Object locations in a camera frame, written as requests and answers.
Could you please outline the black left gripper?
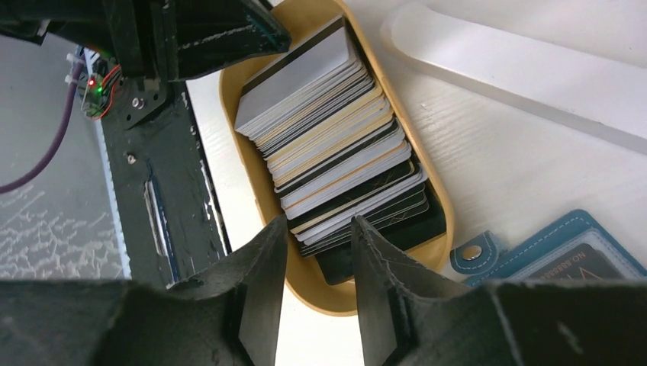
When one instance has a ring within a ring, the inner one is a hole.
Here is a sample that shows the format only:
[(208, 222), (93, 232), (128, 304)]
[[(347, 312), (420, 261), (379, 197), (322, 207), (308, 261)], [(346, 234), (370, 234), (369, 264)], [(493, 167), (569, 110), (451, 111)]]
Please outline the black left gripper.
[(284, 53), (291, 35), (268, 1), (3, 1), (1, 34), (47, 35), (113, 59), (127, 77), (185, 81)]

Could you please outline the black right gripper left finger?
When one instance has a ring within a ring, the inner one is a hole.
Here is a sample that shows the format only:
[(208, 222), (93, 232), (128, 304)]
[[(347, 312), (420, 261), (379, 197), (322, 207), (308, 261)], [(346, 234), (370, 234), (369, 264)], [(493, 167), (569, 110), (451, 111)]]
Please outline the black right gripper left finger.
[(1, 283), (3, 365), (272, 365), (288, 254), (274, 218), (168, 289), (132, 280)]

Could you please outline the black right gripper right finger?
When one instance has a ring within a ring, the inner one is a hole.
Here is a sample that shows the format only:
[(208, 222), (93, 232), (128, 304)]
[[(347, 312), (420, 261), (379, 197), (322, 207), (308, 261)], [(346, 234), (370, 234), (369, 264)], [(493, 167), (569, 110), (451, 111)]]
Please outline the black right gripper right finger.
[(644, 280), (455, 282), (351, 222), (367, 365), (644, 365)]

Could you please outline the yellow box of cards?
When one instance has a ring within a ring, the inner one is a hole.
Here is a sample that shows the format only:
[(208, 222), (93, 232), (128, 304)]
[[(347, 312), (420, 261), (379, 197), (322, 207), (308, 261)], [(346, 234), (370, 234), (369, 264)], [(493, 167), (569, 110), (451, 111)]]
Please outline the yellow box of cards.
[(306, 306), (356, 313), (350, 223), (361, 215), (441, 269), (449, 196), (356, 16), (342, 1), (283, 1), (288, 52), (220, 74), (220, 100), (264, 223), (288, 221), (285, 281)]

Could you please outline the black VIP credit card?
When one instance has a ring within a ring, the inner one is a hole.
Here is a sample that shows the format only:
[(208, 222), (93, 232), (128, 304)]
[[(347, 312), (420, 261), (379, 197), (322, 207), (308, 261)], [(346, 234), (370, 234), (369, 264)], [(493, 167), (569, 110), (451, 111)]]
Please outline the black VIP credit card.
[(540, 280), (622, 279), (624, 276), (598, 250), (582, 243), (528, 275)]

